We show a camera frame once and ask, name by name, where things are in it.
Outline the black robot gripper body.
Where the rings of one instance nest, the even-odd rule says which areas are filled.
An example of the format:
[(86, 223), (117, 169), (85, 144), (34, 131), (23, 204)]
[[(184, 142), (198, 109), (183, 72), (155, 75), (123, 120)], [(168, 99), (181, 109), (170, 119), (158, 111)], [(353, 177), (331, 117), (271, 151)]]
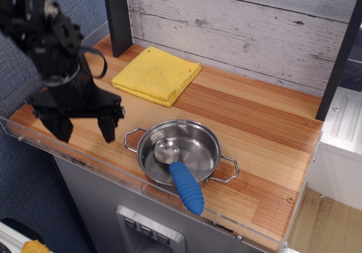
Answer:
[(124, 117), (121, 98), (95, 85), (84, 55), (75, 62), (71, 79), (30, 95), (25, 100), (43, 123), (69, 123), (71, 118), (96, 118), (117, 123)]

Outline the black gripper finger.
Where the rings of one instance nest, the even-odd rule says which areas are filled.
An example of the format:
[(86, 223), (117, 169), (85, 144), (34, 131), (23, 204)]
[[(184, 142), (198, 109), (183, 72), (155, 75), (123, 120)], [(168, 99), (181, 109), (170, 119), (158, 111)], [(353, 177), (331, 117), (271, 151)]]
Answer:
[(69, 118), (41, 119), (41, 122), (58, 140), (68, 143), (73, 130), (73, 124)]
[(115, 140), (115, 128), (117, 124), (109, 117), (100, 117), (97, 119), (98, 126), (102, 135), (107, 143)]

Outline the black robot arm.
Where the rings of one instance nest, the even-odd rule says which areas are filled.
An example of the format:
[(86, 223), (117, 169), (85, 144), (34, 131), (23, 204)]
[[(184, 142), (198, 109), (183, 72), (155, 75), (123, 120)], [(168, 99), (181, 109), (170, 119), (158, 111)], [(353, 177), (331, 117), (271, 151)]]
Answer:
[(106, 142), (115, 139), (121, 98), (96, 86), (80, 27), (55, 0), (1, 0), (1, 31), (36, 66), (46, 89), (26, 103), (57, 139), (69, 141), (72, 118), (95, 118)]

